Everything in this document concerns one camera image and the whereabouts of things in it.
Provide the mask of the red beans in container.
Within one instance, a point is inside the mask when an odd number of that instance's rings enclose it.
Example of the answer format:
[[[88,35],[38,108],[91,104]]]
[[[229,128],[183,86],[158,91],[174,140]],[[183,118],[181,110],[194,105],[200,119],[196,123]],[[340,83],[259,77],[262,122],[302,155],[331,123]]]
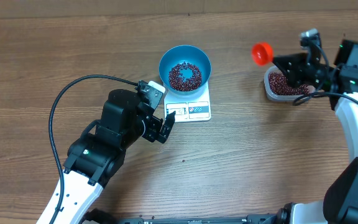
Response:
[[[268,83],[271,91],[276,95],[304,95],[310,91],[308,85],[301,85],[298,88],[290,87],[285,75],[279,72],[269,73]]]

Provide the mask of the white digital kitchen scale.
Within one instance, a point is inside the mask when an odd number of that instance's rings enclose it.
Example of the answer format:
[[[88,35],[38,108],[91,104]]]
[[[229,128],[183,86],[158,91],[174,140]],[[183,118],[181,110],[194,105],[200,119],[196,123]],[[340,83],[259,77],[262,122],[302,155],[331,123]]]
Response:
[[[212,117],[208,83],[190,95],[168,90],[163,105],[165,116],[175,112],[176,123],[209,121]]]

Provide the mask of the red measuring scoop blue handle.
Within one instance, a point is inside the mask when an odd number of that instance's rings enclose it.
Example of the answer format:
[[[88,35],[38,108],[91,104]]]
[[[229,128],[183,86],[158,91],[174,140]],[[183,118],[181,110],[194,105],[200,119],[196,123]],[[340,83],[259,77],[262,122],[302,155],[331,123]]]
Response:
[[[260,66],[273,62],[273,48],[267,42],[256,43],[252,47],[251,55],[254,62]]]

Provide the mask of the blue metal bowl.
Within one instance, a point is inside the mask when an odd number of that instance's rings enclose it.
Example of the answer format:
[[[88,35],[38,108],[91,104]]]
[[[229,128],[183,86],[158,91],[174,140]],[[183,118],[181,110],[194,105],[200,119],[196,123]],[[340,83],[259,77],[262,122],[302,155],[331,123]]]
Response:
[[[192,45],[179,45],[165,52],[158,70],[162,82],[178,95],[201,90],[212,74],[209,57]]]

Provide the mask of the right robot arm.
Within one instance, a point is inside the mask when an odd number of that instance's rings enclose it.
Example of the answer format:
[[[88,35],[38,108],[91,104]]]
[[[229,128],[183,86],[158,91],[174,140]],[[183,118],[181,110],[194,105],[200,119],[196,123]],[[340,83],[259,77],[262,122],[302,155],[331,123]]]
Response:
[[[297,97],[294,105],[308,98],[329,98],[344,130],[350,163],[322,201],[289,203],[269,216],[266,223],[358,223],[358,42],[343,40],[333,66],[320,62],[326,54],[317,37],[304,37],[300,45],[306,53],[275,56],[272,48],[264,45],[254,57],[262,63],[272,62],[290,86],[314,86],[314,92]]]

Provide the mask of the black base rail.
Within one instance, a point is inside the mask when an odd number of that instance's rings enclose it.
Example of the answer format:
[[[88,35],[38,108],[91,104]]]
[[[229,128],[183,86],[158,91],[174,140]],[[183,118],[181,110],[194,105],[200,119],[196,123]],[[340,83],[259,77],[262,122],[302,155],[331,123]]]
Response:
[[[111,214],[97,208],[86,212],[81,219],[82,224],[263,224],[276,223],[277,216],[274,214],[252,214],[246,217],[226,218],[166,218],[166,219],[144,219],[136,218],[114,218]]]

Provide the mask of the clear plastic container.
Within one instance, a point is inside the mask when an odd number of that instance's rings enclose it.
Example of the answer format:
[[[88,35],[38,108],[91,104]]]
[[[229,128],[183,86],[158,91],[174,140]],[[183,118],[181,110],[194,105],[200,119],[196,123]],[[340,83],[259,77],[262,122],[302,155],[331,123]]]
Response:
[[[291,102],[301,95],[315,91],[315,87],[307,84],[291,87],[288,78],[276,66],[266,71],[264,85],[268,99],[277,102]]]

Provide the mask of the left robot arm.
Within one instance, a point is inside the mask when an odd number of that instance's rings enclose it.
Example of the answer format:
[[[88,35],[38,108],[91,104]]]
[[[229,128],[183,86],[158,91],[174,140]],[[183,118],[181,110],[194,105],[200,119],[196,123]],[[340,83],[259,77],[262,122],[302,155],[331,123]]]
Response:
[[[127,149],[140,137],[165,143],[173,114],[158,119],[154,111],[165,89],[113,90],[102,115],[68,149],[60,178],[39,223],[79,223],[124,163]]]

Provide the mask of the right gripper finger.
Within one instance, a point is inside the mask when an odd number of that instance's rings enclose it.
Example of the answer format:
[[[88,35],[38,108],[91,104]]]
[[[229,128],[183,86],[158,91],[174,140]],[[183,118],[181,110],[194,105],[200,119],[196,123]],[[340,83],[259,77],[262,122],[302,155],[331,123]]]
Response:
[[[283,63],[280,65],[280,69],[286,76],[289,86],[298,88],[303,84],[299,63]]]
[[[276,66],[289,66],[293,59],[293,55],[276,55],[273,58],[273,64]]]

